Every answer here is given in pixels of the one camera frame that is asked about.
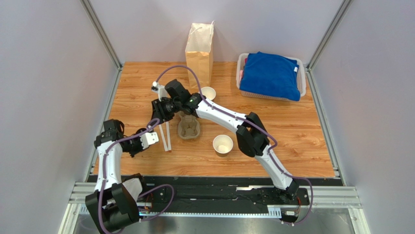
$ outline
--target metal floor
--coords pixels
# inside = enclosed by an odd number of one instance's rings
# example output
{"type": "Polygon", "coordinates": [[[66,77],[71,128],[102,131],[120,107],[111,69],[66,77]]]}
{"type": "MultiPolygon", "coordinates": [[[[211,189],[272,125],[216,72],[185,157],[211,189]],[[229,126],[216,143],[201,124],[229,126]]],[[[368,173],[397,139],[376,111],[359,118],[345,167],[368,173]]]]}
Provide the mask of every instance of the metal floor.
{"type": "MultiPolygon", "coordinates": [[[[91,216],[80,214],[74,234],[98,234],[91,216]]],[[[296,227],[272,218],[158,217],[135,223],[123,234],[354,234],[348,209],[316,209],[296,227]]]]}

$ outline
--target paper bag handle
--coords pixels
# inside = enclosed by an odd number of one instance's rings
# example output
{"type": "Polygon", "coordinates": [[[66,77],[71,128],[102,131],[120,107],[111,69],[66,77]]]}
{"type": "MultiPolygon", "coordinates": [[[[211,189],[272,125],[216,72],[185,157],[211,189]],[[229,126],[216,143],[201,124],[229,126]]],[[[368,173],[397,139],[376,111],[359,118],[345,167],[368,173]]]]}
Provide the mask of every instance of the paper bag handle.
{"type": "MultiPolygon", "coordinates": [[[[215,25],[215,21],[212,21],[212,23],[210,25],[214,26],[215,25]]],[[[202,27],[195,28],[193,31],[190,32],[189,36],[192,35],[194,32],[196,32],[197,30],[199,30],[201,28],[202,27]]],[[[213,27],[210,28],[210,34],[212,35],[212,33],[213,33],[213,27]]]]}

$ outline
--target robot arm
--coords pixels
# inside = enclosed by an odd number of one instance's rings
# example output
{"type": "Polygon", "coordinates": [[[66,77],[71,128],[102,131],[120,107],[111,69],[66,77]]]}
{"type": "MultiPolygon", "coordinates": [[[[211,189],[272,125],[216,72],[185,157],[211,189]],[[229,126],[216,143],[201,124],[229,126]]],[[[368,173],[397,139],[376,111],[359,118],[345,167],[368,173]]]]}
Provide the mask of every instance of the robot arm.
{"type": "MultiPolygon", "coordinates": [[[[152,89],[159,92],[157,83],[153,84],[152,89]]],[[[285,195],[289,199],[295,198],[299,184],[286,175],[289,172],[286,171],[273,150],[269,150],[271,145],[267,136],[244,121],[245,119],[249,120],[266,131],[257,114],[253,112],[249,115],[240,114],[209,99],[206,99],[205,102],[199,93],[191,95],[176,79],[170,81],[164,89],[170,98],[164,97],[152,102],[153,118],[161,119],[161,123],[167,122],[173,119],[175,113],[183,111],[187,115],[208,119],[227,128],[236,134],[238,148],[242,153],[254,157],[265,168],[274,186],[285,191],[285,195]]]]}
{"type": "Polygon", "coordinates": [[[238,147],[242,151],[242,153],[254,157],[256,160],[259,161],[259,163],[264,167],[266,172],[269,174],[269,176],[272,179],[272,182],[275,187],[281,189],[281,190],[288,190],[290,186],[296,186],[296,182],[293,183],[293,179],[284,175],[274,164],[271,157],[273,157],[274,161],[276,161],[279,165],[279,167],[286,172],[285,167],[282,165],[280,160],[277,158],[273,150],[270,150],[270,154],[268,154],[268,149],[271,147],[269,144],[269,141],[266,141],[266,145],[264,147],[260,146],[258,148],[258,151],[261,151],[261,153],[255,153],[254,144],[251,144],[249,140],[255,141],[264,141],[263,137],[252,137],[255,133],[250,133],[249,130],[247,130],[247,126],[243,120],[236,119],[234,117],[230,117],[229,115],[226,115],[217,109],[221,109],[223,111],[226,111],[228,113],[233,113],[236,117],[240,118],[250,118],[251,122],[256,122],[257,125],[261,126],[262,123],[259,120],[258,116],[255,113],[251,113],[250,115],[246,116],[244,114],[240,114],[237,112],[233,112],[229,109],[226,109],[225,107],[219,106],[218,104],[214,103],[213,101],[207,99],[207,101],[210,103],[210,106],[205,103],[204,101],[200,102],[198,105],[198,108],[196,109],[196,114],[199,118],[208,119],[212,122],[215,122],[237,136],[238,140],[238,147]]]}

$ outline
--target blue towel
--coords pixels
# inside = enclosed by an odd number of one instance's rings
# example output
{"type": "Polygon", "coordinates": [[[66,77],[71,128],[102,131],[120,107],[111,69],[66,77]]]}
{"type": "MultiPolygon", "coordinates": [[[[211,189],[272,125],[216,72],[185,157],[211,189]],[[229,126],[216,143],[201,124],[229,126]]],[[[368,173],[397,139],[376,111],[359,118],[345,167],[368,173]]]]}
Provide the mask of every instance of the blue towel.
{"type": "Polygon", "coordinates": [[[300,100],[296,60],[258,52],[249,54],[240,89],[250,93],[300,100]]]}

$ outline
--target brown paper bag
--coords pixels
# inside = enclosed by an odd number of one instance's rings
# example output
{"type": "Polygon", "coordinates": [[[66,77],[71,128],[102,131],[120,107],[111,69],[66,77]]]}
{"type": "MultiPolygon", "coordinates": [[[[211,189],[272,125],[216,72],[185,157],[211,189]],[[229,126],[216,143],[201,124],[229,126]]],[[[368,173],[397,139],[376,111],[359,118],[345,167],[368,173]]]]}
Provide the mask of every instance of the brown paper bag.
{"type": "MultiPolygon", "coordinates": [[[[192,23],[186,45],[186,64],[197,75],[201,87],[210,86],[213,67],[213,31],[211,24],[192,23]]],[[[189,72],[189,84],[196,88],[197,83],[193,74],[189,72]]]]}

